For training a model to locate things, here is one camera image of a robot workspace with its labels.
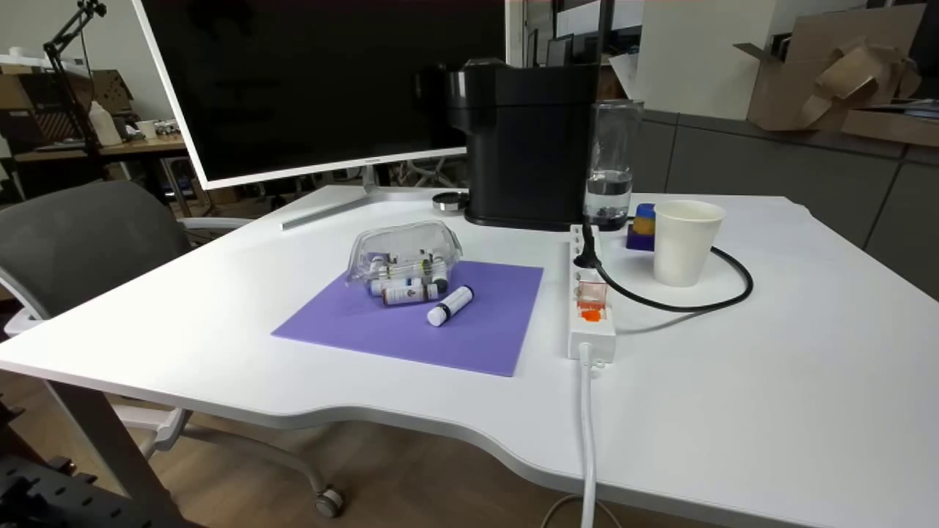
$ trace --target white desk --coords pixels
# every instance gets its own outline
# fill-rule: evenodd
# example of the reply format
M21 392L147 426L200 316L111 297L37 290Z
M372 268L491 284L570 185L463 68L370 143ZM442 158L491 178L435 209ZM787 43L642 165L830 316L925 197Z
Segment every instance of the white desk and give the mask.
M310 194L2 344L0 369L274 429L375 419L450 433L574 493L577 379L560 359L566 237L445 218L466 259L546 268L513 379L271 337L347 268L359 232L441 219L417 199L428 194L409 194L279 229L340 197L348 187ZM749 263L758 294L679 325L615 306L626 337L593 389L602 496L724 526L932 526L937 303L787 199L714 202L727 209L718 246ZM740 288L718 262L693 294L651 284L646 259L605 262L664 298ZM175 328L156 331L168 313Z

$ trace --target black appliance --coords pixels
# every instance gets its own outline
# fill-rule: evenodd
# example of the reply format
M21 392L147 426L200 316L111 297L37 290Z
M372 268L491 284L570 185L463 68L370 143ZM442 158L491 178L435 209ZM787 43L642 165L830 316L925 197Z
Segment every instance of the black appliance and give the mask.
M596 68L454 71L450 114L470 137L466 219L522 229L577 222L593 99Z

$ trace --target white cup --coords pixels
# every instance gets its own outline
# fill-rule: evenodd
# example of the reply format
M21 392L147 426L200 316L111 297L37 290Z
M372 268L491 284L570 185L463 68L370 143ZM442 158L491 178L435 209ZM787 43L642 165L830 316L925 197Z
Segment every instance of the white cup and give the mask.
M654 279L664 284L695 284L701 279L724 209L699 199L654 205Z
M139 128L147 141L156 141L156 121L139 121Z

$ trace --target computer monitor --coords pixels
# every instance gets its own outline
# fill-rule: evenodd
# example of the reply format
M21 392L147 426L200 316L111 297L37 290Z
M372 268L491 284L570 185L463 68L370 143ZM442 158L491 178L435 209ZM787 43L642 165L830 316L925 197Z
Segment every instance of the computer monitor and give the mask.
M203 187L461 155L445 68L520 62L520 0L134 0Z
M918 0L928 4L921 23L916 29L913 48L909 48L909 59L918 68L921 84L916 90L916 96L939 96L939 0Z

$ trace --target white cylinder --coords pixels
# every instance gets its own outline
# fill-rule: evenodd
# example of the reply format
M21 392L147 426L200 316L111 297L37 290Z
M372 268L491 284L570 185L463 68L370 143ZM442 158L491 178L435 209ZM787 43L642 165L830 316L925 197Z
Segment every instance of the white cylinder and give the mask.
M111 112L105 112L98 99L92 99L87 121L99 143L120 143Z
M426 303L426 290L419 279L388 279L382 281L385 290L385 306L413 306L413 303Z
M664 284L695 284L724 209L701 199L670 199L654 205L654 279Z
M445 320L451 320L454 313L461 313L470 303L472 303L472 290L470 290L470 288L457 288L457 290L451 290L445 298L441 298L441 306L435 306L435 309L428 310L428 323L431 323L431 325L442 325Z

